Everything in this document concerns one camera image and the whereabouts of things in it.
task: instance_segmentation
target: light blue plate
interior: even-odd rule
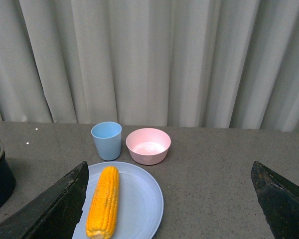
[[[120,197],[116,230],[111,239],[151,239],[163,216],[163,194],[156,180],[130,163],[104,162],[89,166],[90,178],[80,222],[72,239],[88,239],[85,222],[102,170],[113,165],[120,173]]]

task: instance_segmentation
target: curtain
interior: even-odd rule
[[[299,131],[299,0],[0,0],[0,120]]]

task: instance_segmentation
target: plastic bowl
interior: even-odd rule
[[[126,146],[132,159],[143,165],[153,165],[163,161],[170,143],[168,134],[156,128],[141,128],[133,131],[126,138]]]

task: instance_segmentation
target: table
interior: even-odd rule
[[[0,222],[82,161],[103,162],[91,124],[0,122],[0,139],[16,188],[0,208]],[[164,214],[154,238],[258,238],[273,235],[258,203],[250,171],[259,161],[299,185],[299,133],[277,130],[155,127],[171,138],[165,160],[144,166],[125,145],[142,126],[123,126],[116,161],[135,164],[159,183]]]

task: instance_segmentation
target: light blue cup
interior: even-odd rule
[[[91,134],[101,159],[111,161],[121,154],[122,127],[115,122],[95,125]]]

